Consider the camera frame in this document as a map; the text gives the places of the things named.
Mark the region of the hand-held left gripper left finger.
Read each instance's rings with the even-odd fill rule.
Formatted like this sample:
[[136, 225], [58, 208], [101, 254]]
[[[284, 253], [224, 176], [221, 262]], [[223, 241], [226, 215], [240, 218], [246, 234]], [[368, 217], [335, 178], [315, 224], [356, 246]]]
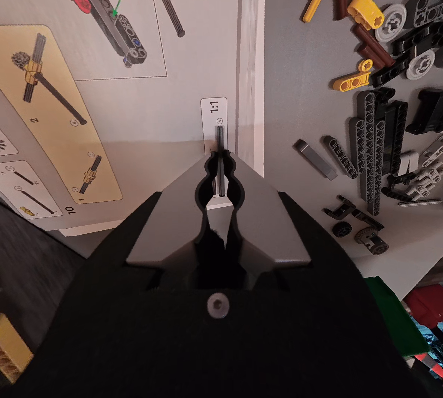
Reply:
[[161, 193], [126, 262], [159, 269], [195, 269], [195, 244], [206, 229], [219, 154], [206, 155]]

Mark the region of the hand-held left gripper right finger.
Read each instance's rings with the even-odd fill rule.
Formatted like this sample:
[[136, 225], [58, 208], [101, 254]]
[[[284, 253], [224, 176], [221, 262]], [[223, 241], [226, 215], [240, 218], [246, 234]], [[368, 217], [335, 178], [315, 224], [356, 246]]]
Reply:
[[234, 153], [223, 153], [231, 231], [239, 264], [250, 274], [306, 266], [311, 258], [278, 191]]

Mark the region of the long dark grey toy axle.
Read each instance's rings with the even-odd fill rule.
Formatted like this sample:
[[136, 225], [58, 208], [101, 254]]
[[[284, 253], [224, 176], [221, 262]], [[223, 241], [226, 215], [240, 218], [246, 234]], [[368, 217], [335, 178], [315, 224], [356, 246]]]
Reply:
[[224, 127], [217, 126], [217, 146], [218, 146], [218, 182], [219, 197], [225, 197], [225, 181], [224, 181]]

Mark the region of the white instruction booklet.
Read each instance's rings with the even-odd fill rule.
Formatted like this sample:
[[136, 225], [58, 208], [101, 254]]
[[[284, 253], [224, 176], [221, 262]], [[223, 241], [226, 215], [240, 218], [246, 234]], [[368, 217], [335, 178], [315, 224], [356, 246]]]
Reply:
[[235, 149], [262, 0], [1, 0], [1, 202], [110, 229], [211, 146]]

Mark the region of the pile of toy brick pieces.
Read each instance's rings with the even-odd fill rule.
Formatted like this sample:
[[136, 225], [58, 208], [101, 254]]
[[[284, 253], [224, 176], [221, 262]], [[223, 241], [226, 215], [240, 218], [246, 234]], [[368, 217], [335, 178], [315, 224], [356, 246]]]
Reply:
[[341, 206], [324, 212], [337, 221], [332, 232], [348, 236], [352, 226], [344, 222], [353, 215], [368, 227], [354, 240], [378, 256], [389, 249], [379, 236], [384, 228], [374, 219], [380, 212], [381, 195], [400, 207], [442, 201], [425, 198], [442, 181], [442, 88], [418, 92], [418, 109], [406, 125], [409, 104], [394, 101], [396, 90], [387, 87], [405, 74], [417, 81], [434, 67], [442, 70], [442, 0], [407, 0], [381, 10], [373, 0], [335, 0], [336, 18], [350, 16], [361, 45], [362, 61], [356, 74], [338, 78], [333, 90], [357, 94], [357, 116], [349, 120], [350, 156], [339, 141], [324, 136], [323, 143], [343, 172], [359, 179], [360, 196], [369, 215], [338, 196]]

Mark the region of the green plastic bin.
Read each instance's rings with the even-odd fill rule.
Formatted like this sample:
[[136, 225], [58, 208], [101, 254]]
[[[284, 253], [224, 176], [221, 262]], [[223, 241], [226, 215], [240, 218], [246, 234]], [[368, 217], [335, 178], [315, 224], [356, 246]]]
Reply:
[[429, 352], [429, 345], [405, 310], [396, 294], [380, 277], [365, 278], [365, 282], [384, 318], [393, 344], [403, 357]]

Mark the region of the red printed package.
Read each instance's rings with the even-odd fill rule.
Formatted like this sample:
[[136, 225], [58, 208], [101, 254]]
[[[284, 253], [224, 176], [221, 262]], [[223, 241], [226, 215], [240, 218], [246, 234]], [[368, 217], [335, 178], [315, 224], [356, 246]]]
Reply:
[[443, 379], [443, 288], [433, 284], [413, 289], [403, 300], [412, 320], [407, 356], [424, 364], [440, 383]]

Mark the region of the yellow cardboard piece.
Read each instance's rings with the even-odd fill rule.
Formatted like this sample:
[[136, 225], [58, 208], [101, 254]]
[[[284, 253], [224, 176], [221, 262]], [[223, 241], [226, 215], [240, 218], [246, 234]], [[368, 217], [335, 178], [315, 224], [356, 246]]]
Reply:
[[5, 314], [0, 314], [0, 370], [14, 384], [33, 358], [24, 340]]

